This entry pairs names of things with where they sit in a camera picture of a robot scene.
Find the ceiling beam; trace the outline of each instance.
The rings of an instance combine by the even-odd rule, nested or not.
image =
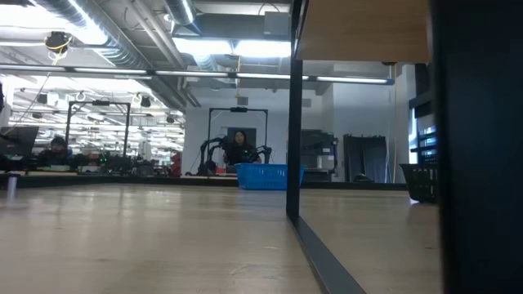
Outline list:
[[[242,4],[263,4],[264,2],[267,3],[267,5],[270,5],[269,1],[263,1],[263,0],[193,0],[194,3],[242,3]],[[270,1],[272,4],[288,4],[290,5],[293,0],[272,0]]]
[[[248,40],[275,40],[288,41],[289,34],[265,34],[265,16],[232,15],[205,13],[196,19],[198,28],[202,32],[196,36],[188,29],[179,29],[175,38],[225,38]]]

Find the blue plastic basket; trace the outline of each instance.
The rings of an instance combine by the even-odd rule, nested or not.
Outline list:
[[[238,185],[243,189],[257,190],[286,190],[287,164],[236,164]],[[300,184],[303,179],[305,166],[300,170]]]

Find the overhead lamp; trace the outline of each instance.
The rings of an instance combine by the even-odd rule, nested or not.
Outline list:
[[[38,103],[47,104],[47,94],[38,94],[36,101]]]
[[[43,72],[65,72],[63,66],[41,66],[41,65],[0,65],[0,69],[5,70],[31,70]]]
[[[180,77],[205,77],[205,78],[227,78],[227,73],[216,73],[216,72],[197,72],[189,70],[157,70],[156,74],[159,75],[173,75]]]
[[[369,84],[387,84],[389,80],[385,78],[350,78],[350,77],[316,77],[318,82],[353,82]]]
[[[174,123],[176,121],[176,117],[172,114],[169,114],[165,120],[167,123]]]
[[[191,55],[231,54],[232,47],[226,40],[173,38],[178,51]]]
[[[103,122],[104,121],[104,117],[102,115],[99,115],[99,114],[88,114],[87,118],[90,118],[90,119],[92,119],[94,121],[98,121],[98,122]]]
[[[75,100],[79,102],[85,101],[85,94],[83,94],[83,91],[76,94]]]
[[[266,78],[266,79],[282,79],[289,80],[291,78],[288,74],[269,74],[269,73],[237,73],[238,78]]]
[[[141,97],[140,106],[141,107],[145,107],[145,108],[149,108],[150,107],[150,97],[149,96]]]
[[[235,54],[255,58],[289,57],[291,56],[291,43],[244,40],[236,46]]]
[[[143,69],[97,69],[97,68],[74,68],[79,73],[93,74],[147,74]]]

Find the black panel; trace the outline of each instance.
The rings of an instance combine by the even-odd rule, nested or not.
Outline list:
[[[445,293],[521,293],[521,2],[431,14]]]

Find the black metal frame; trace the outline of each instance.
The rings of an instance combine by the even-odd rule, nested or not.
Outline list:
[[[76,111],[73,112],[74,105],[81,105]],[[125,105],[127,106],[127,115],[125,119],[125,137],[123,139],[123,156],[127,155],[127,138],[129,137],[129,123],[131,116],[131,103],[128,102],[110,102],[103,100],[94,100],[94,101],[70,101],[69,109],[67,110],[67,125],[65,127],[65,148],[69,146],[69,130],[71,127],[71,118],[75,115],[83,106],[85,105],[94,105],[94,106],[109,106],[109,105]]]
[[[209,117],[207,120],[207,142],[211,140],[211,116],[214,110],[230,111],[232,113],[247,113],[249,111],[263,112],[265,114],[265,146],[267,146],[267,125],[269,122],[269,110],[268,109],[248,109],[244,107],[230,107],[230,108],[210,108]],[[209,145],[207,145],[207,154],[209,154]]]

